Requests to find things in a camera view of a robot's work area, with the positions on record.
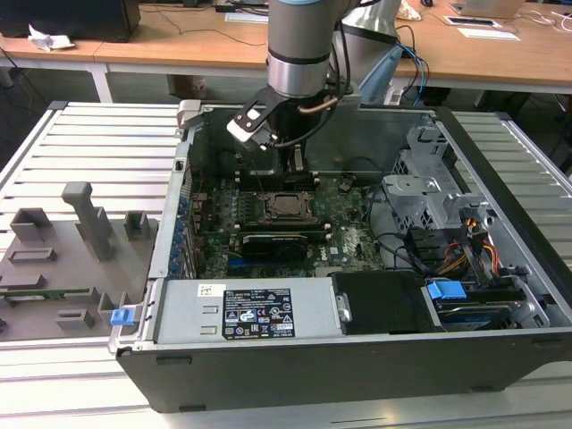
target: side panel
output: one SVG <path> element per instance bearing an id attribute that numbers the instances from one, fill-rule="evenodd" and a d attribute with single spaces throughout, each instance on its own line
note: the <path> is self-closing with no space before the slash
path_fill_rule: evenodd
<path id="1" fill-rule="evenodd" d="M 572 335 L 543 334 L 243 350 L 123 351 L 117 360 L 154 410 L 173 413 L 499 391 L 544 364 L 566 360 L 570 348 Z"/>

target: blue latch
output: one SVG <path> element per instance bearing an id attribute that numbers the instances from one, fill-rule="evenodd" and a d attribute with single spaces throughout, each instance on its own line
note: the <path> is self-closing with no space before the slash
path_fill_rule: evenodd
<path id="1" fill-rule="evenodd" d="M 439 280 L 429 283 L 427 290 L 431 299 L 466 299 L 467 293 L 461 282 Z"/>
<path id="2" fill-rule="evenodd" d="M 112 326 L 133 326 L 135 324 L 134 308 L 117 308 L 111 314 Z"/>

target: table leg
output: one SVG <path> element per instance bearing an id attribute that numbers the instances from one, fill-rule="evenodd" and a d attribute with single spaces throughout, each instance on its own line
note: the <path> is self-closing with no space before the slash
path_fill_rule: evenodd
<path id="1" fill-rule="evenodd" d="M 3 88 L 11 88 L 14 86 L 14 82 L 8 72 L 9 70 L 7 67 L 0 67 L 0 86 Z"/>
<path id="2" fill-rule="evenodd" d="M 114 99 L 111 96 L 111 89 L 109 88 L 109 82 L 107 81 L 107 64 L 89 64 L 88 71 L 91 73 L 93 81 L 96 84 L 99 101 L 101 103 L 112 103 Z"/>

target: white paper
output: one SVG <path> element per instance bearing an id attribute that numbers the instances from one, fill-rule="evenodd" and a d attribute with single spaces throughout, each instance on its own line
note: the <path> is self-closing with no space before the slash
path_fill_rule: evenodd
<path id="1" fill-rule="evenodd" d="M 228 22 L 254 22 L 256 24 L 267 24 L 268 17 L 255 15 L 253 13 L 228 12 L 224 16 L 224 20 Z"/>
<path id="2" fill-rule="evenodd" d="M 197 289 L 197 297 L 212 298 L 221 297 L 226 290 L 226 284 L 200 283 Z"/>
<path id="3" fill-rule="evenodd" d="M 31 41 L 35 47 L 44 49 L 47 52 L 50 52 L 52 49 L 65 49 L 66 47 L 75 46 L 67 36 L 50 36 L 49 34 L 35 30 L 31 25 L 29 25 L 28 28 L 28 40 Z"/>
<path id="4" fill-rule="evenodd" d="M 520 39 L 507 31 L 497 31 L 496 29 L 458 29 L 466 38 L 496 38 L 500 40 Z"/>

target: blue cable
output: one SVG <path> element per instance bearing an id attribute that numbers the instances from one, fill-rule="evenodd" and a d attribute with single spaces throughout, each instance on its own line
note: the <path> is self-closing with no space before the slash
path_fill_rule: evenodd
<path id="1" fill-rule="evenodd" d="M 426 81 L 425 81 L 425 71 L 423 68 L 423 62 L 419 59 L 419 57 L 411 50 L 409 49 L 407 46 L 400 44 L 401 48 L 403 50 L 405 50 L 412 58 L 413 61 L 415 61 L 417 63 L 417 65 L 419 65 L 419 68 L 421 69 L 421 85 L 419 86 L 419 91 L 417 93 L 417 98 L 415 99 L 415 101 L 413 102 L 413 105 L 416 105 L 420 99 L 421 99 L 421 95 L 423 94 L 423 91 L 425 89 L 425 85 L 426 85 Z"/>

